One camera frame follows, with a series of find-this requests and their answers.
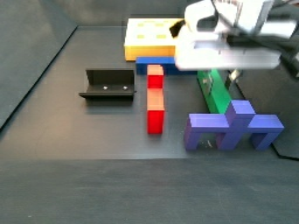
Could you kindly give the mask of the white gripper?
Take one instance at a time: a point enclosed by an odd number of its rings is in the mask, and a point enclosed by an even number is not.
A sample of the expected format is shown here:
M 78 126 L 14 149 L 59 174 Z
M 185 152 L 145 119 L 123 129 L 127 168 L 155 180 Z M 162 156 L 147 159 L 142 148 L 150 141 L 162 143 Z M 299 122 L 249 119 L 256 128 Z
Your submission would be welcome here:
M 233 35 L 222 22 L 214 28 L 204 30 L 198 29 L 196 20 L 186 18 L 181 23 L 174 54 L 176 65 L 181 70 L 258 69 L 280 65 L 284 54 L 244 36 Z M 228 88 L 240 76 L 238 69 L 229 73 Z M 214 84 L 212 73 L 204 74 L 202 83 L 205 94 L 209 95 Z

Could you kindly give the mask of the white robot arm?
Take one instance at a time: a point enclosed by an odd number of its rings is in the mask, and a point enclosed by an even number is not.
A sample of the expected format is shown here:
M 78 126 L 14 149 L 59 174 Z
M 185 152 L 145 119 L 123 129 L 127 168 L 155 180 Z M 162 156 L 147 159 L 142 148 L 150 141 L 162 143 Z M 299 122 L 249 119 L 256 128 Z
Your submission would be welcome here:
M 184 70 L 264 69 L 284 65 L 299 80 L 299 17 L 273 11 L 277 0 L 201 0 L 172 27 Z

